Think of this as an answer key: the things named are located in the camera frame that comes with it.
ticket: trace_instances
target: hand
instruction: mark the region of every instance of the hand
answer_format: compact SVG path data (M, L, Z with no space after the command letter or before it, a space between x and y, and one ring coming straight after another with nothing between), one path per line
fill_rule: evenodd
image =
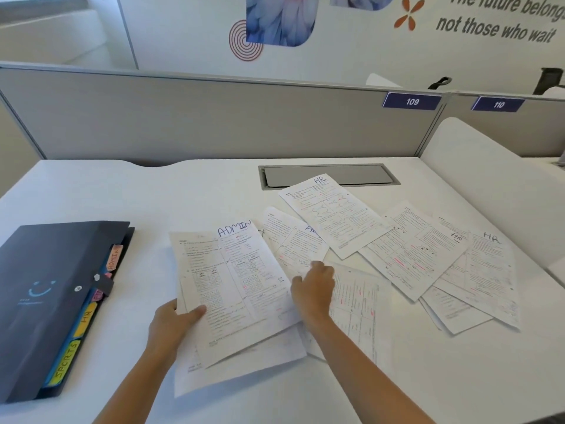
M177 314L176 299L159 306L149 325L149 337L145 355L157 360L167 369L176 360L177 349L188 330L206 313L206 306L200 305L186 314Z
M311 269L304 281L301 276L292 279L292 299L308 329L315 324L329 319L329 304L332 301L333 267L323 262L310 263Z

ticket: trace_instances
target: yellow tab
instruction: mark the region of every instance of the yellow tab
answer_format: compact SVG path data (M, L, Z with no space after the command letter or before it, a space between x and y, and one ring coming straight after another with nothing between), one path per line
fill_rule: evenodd
M84 332L87 331L88 324L90 324L90 319L92 319L92 314L94 314L94 310L98 306L97 302L91 302L82 317L80 318L79 326L74 331L73 337L81 337L84 335Z
M53 378L51 378L51 381L49 381L48 384L49 387L53 387L59 384L63 380L63 378L67 374L67 370L69 369L69 366L71 365L72 359L76 354L76 350L79 347L79 344L80 344L79 339L71 341L71 343L69 343L69 346L67 347L67 350L63 355L63 358L59 362L59 366L57 366L57 370L53 374Z

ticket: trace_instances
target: gray partition panel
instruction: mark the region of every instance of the gray partition panel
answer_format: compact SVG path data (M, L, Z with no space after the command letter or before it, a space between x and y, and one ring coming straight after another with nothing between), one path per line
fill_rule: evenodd
M446 100L434 111L400 110L382 107L386 89L29 65L0 68L0 91L48 159L155 165L415 156Z
M526 99L516 113L472 111L471 107L480 95L454 93L428 140L441 121L457 117L519 156L550 157L563 153L565 100L512 95L512 98Z

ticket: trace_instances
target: flower image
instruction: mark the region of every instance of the flower image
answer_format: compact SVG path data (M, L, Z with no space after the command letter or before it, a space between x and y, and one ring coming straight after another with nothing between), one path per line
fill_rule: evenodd
M318 0L247 0L247 42L300 46L317 12Z
M404 7L404 10L408 12L408 14L405 14L404 16L398 18L394 23L394 27L398 28L404 23L404 21L406 21L406 19L408 19L408 29L410 31L414 31L414 28L416 27L416 21L411 15L414 12L418 12L424 6L424 0L418 1L415 6L412 7L412 10L410 10L410 0L402 0L402 6Z
M353 7L363 10L384 9L392 0L330 0L331 6Z

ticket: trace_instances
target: smiley face logo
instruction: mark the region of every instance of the smiley face logo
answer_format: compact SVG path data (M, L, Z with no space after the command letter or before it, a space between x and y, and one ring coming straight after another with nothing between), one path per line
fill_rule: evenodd
M57 281L51 281L49 284L50 284L50 285L53 285L53 284L55 284L56 282L57 282ZM33 291L34 288L38 288L38 289L42 288L41 286L40 286L40 287L37 287L37 286L40 285L40 284L41 284L40 281L36 281L35 283L33 283L33 287L28 290L28 295L30 295L31 297L39 297L39 296L43 296L44 294L47 294L48 292L51 291L51 287L49 287L48 289L43 290L43 291L41 291L41 292L34 292L34 291Z

